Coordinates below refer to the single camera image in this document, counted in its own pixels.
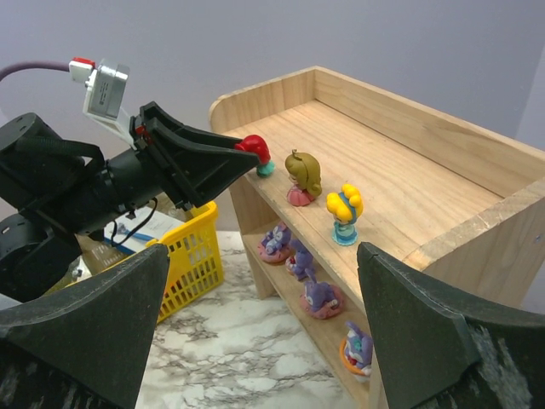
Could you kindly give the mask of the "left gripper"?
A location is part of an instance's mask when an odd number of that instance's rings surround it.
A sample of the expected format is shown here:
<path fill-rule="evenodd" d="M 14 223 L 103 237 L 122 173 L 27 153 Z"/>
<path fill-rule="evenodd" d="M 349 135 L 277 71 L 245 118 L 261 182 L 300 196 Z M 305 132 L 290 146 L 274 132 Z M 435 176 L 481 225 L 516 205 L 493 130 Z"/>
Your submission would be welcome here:
<path fill-rule="evenodd" d="M 130 213 L 165 193 L 190 210 L 215 199 L 259 164 L 235 149 L 242 140 L 183 124 L 155 101 L 129 124 L 136 148 L 106 161 L 100 171 L 100 204 L 108 220 Z"/>

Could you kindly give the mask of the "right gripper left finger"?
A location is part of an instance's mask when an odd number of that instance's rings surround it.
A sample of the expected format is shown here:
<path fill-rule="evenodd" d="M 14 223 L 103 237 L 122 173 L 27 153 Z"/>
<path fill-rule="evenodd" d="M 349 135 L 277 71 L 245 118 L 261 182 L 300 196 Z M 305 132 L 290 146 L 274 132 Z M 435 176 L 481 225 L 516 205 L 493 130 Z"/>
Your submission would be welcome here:
<path fill-rule="evenodd" d="M 169 270 L 155 244 L 1 312 L 3 408 L 133 408 Z"/>

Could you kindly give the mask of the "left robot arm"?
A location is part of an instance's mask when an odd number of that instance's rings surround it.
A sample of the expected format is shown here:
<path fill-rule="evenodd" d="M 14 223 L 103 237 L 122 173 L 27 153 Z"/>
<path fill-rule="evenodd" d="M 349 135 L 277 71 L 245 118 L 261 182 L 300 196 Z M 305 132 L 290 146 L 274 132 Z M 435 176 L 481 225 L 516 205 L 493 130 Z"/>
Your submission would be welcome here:
<path fill-rule="evenodd" d="M 80 256 L 78 238 L 165 194 L 178 208 L 209 203 L 257 167 L 237 138 L 199 130 L 150 102 L 129 121 L 132 147 L 105 158 L 67 141 L 29 112 L 1 129 L 1 292 L 18 302 L 45 294 Z"/>

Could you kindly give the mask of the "bunny holding strawberry cake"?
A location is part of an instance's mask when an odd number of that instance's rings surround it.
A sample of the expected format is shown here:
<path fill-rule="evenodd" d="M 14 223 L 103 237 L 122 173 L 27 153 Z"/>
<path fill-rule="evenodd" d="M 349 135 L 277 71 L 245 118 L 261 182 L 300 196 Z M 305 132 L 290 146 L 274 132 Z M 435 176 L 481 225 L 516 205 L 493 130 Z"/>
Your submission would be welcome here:
<path fill-rule="evenodd" d="M 298 281 L 303 281 L 307 279 L 309 275 L 314 275 L 315 267 L 311 252 L 299 239 L 292 239 L 290 241 L 290 247 L 295 253 L 288 257 L 284 263 L 287 271 Z"/>

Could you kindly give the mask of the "yellow blue minion toy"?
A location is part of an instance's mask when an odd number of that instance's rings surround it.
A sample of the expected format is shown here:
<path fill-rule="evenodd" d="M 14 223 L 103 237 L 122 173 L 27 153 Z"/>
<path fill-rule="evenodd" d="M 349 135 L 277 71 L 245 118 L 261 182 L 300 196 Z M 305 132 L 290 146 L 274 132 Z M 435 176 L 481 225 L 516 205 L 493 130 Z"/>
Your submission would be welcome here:
<path fill-rule="evenodd" d="M 355 223 L 364 212 L 360 191 L 352 184 L 343 184 L 340 192 L 327 195 L 326 208 L 334 217 L 332 239 L 338 245 L 354 245 L 359 236 Z"/>

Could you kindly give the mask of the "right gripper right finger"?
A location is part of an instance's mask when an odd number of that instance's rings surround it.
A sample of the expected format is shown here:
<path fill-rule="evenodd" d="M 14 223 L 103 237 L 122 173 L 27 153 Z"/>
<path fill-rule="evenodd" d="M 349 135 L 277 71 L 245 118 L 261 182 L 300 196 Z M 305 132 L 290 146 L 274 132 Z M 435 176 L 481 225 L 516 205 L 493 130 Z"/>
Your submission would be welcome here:
<path fill-rule="evenodd" d="M 391 408 L 542 408 L 544 317 L 362 242 L 359 283 Z"/>

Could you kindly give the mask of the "olive brown toy figure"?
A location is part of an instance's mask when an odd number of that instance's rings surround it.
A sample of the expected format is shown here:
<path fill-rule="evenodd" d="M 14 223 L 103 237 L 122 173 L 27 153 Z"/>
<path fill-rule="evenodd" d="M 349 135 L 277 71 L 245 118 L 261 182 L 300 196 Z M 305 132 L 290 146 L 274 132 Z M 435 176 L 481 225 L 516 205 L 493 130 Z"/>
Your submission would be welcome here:
<path fill-rule="evenodd" d="M 307 206 L 322 194 L 321 167 L 313 155 L 294 149 L 285 159 L 284 166 L 292 182 L 286 194 L 292 206 Z"/>

